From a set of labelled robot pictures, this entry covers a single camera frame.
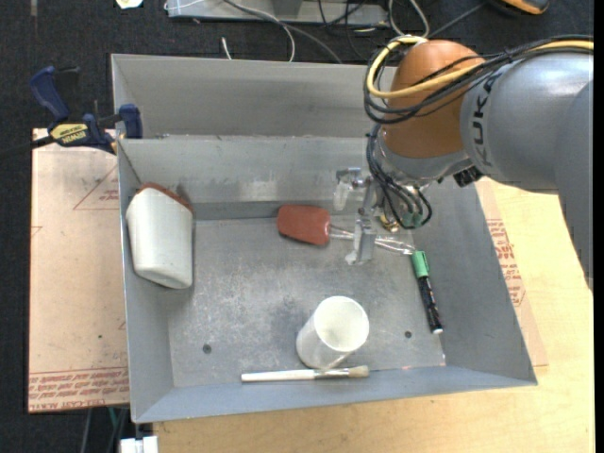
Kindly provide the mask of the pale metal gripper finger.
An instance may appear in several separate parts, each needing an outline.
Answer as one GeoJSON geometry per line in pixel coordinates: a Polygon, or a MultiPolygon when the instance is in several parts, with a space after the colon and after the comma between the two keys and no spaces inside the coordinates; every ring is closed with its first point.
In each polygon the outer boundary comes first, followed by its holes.
{"type": "Polygon", "coordinates": [[[353,250],[345,257],[349,265],[360,265],[373,258],[377,232],[370,219],[357,219],[353,232],[353,250]]]}
{"type": "Polygon", "coordinates": [[[343,210],[348,196],[363,186],[360,168],[346,168],[336,172],[336,186],[333,194],[333,208],[343,210]]]}

